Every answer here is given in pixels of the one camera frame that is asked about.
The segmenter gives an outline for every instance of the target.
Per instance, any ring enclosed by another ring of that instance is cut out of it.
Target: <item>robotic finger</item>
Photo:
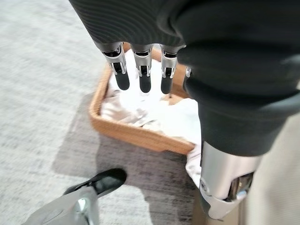
[[[144,93],[148,93],[151,89],[151,45],[131,45],[135,56],[135,64],[140,77],[140,89]]]
[[[130,86],[129,77],[126,68],[123,43],[113,43],[110,45],[96,45],[105,56],[110,68],[116,76],[118,87],[121,90],[127,90]]]

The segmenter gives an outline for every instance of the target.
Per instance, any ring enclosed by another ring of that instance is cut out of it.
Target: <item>wicker basket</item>
[[[127,43],[124,44],[124,51],[129,49]],[[153,49],[152,58],[161,61],[161,53]],[[185,67],[178,65],[173,79],[173,89],[169,102],[171,105],[179,102],[188,95],[182,89]],[[143,129],[142,127],[133,127],[129,124],[119,121],[106,120],[100,115],[100,107],[105,99],[107,85],[112,74],[111,69],[106,65],[97,88],[97,91],[90,104],[90,121],[92,126],[100,133],[113,137],[140,147],[154,151],[170,150],[180,154],[187,154],[195,145],[180,138],[169,137],[164,134]]]

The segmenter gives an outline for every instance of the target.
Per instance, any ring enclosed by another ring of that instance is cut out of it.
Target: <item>black fingertip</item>
[[[129,88],[130,83],[129,83],[129,77],[127,72],[125,74],[118,73],[116,75],[116,80],[117,80],[118,87],[121,90],[127,90]]]
[[[171,92],[172,89],[172,85],[173,85],[173,81],[172,78],[170,78],[169,76],[167,76],[166,78],[161,78],[161,91],[164,94],[169,94]]]
[[[140,89],[144,93],[148,93],[151,90],[151,78],[150,76],[140,76]]]

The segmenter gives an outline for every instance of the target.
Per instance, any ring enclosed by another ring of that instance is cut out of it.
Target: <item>robotic hand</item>
[[[161,90],[177,59],[184,89],[199,104],[200,191],[220,219],[245,198],[262,155],[300,110],[300,5],[293,1],[70,0],[122,90],[129,88],[122,42],[132,46],[140,87],[150,86],[151,50],[162,48]]]

